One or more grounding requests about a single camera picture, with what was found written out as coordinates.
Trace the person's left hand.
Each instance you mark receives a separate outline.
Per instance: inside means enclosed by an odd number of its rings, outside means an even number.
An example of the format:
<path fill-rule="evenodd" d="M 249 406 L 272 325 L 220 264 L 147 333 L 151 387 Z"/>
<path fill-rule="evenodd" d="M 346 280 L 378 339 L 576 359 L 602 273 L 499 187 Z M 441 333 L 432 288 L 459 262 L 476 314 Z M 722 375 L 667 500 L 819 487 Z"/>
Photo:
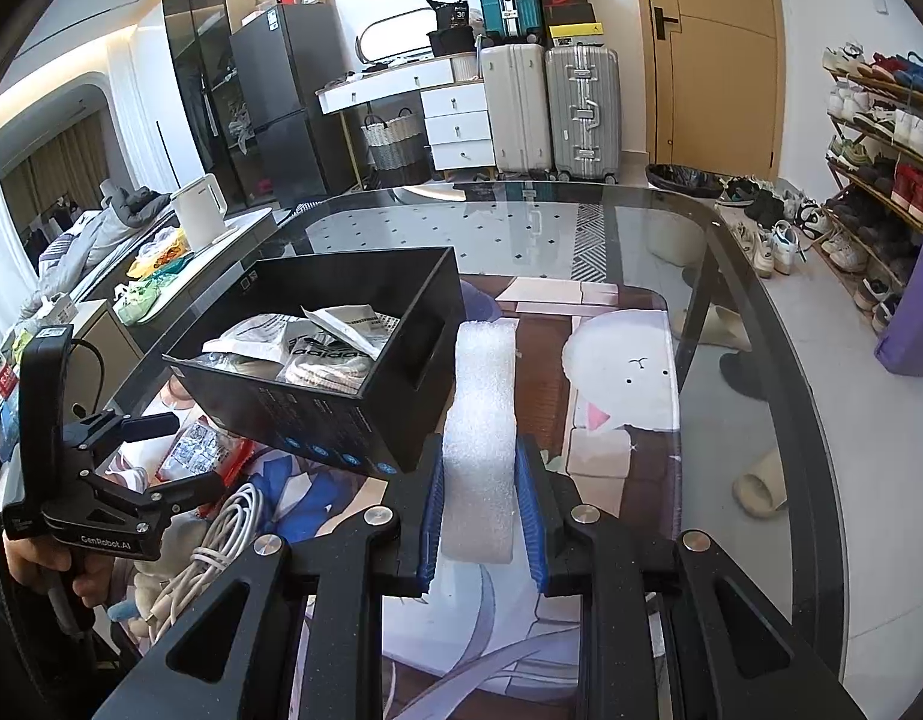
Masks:
<path fill-rule="evenodd" d="M 29 539 L 2 539 L 7 567 L 20 585 L 45 589 L 48 572 L 64 574 L 71 570 L 73 553 L 51 536 Z M 106 554 L 84 553 L 79 558 L 82 569 L 74 576 L 73 592 L 86 608 L 102 605 L 109 598 L 113 557 Z"/>

